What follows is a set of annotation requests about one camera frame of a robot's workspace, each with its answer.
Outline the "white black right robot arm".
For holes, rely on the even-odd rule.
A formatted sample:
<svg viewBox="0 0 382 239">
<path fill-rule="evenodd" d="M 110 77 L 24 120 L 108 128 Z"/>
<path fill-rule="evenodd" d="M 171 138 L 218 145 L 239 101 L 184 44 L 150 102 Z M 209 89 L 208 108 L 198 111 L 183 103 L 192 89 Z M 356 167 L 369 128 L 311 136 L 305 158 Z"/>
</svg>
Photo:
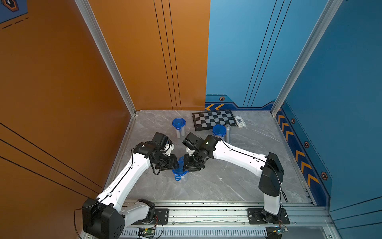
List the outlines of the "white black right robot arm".
<svg viewBox="0 0 382 239">
<path fill-rule="evenodd" d="M 258 188 L 264 195 L 262 220 L 267 224 L 280 222 L 284 169 L 276 154 L 249 152 L 213 135 L 202 139 L 193 133 L 188 134 L 183 140 L 183 145 L 187 152 L 184 155 L 184 171 L 200 171 L 205 168 L 208 159 L 216 159 L 233 163 L 258 176 L 260 178 Z"/>
</svg>

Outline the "clear plastic container back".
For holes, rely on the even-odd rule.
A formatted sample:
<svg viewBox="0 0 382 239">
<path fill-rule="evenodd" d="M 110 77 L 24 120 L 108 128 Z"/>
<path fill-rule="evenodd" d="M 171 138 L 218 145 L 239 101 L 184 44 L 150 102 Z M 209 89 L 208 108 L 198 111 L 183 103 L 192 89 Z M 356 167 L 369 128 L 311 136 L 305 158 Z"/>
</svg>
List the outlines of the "clear plastic container back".
<svg viewBox="0 0 382 239">
<path fill-rule="evenodd" d="M 181 138 L 185 136 L 186 120 L 184 118 L 175 118 L 172 121 L 172 126 L 176 130 L 177 138 Z"/>
</svg>

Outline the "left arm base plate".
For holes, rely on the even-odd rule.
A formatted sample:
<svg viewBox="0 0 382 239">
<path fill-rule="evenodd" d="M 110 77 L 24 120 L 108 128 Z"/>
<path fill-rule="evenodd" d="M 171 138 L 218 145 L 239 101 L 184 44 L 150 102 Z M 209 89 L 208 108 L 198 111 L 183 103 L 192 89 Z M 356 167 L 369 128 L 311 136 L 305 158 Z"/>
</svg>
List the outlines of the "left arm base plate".
<svg viewBox="0 0 382 239">
<path fill-rule="evenodd" d="M 154 226 L 157 224 L 157 219 L 163 224 L 167 225 L 168 224 L 168 219 L 169 219 L 169 209 L 167 208 L 155 208 L 155 214 L 153 217 L 153 220 L 151 222 L 143 222 L 143 221 L 138 221 L 134 223 L 133 225 L 150 225 Z"/>
</svg>

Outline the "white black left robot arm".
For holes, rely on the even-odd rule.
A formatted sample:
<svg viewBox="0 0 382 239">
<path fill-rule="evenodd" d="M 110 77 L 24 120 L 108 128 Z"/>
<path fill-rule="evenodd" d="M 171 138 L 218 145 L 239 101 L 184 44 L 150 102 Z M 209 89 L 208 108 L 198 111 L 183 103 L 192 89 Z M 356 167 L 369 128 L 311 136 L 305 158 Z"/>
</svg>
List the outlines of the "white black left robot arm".
<svg viewBox="0 0 382 239">
<path fill-rule="evenodd" d="M 178 167 L 172 154 L 174 145 L 153 141 L 139 143 L 131 151 L 131 158 L 120 174 L 95 199 L 88 198 L 82 205 L 83 230 L 98 239 L 117 239 L 125 227 L 136 222 L 149 224 L 154 220 L 155 204 L 145 199 L 123 208 L 128 194 L 141 175 L 152 168 L 156 172 Z"/>
</svg>

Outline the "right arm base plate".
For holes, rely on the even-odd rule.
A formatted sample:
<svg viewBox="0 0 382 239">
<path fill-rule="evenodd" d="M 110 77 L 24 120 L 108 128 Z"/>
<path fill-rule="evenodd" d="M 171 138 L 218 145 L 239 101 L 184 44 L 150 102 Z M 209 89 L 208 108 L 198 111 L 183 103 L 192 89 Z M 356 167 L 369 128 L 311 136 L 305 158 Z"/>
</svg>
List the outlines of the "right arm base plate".
<svg viewBox="0 0 382 239">
<path fill-rule="evenodd" d="M 277 215 L 273 215 L 260 208 L 247 209 L 249 223 L 251 225 L 289 225 L 290 220 L 286 209 L 281 207 Z"/>
</svg>

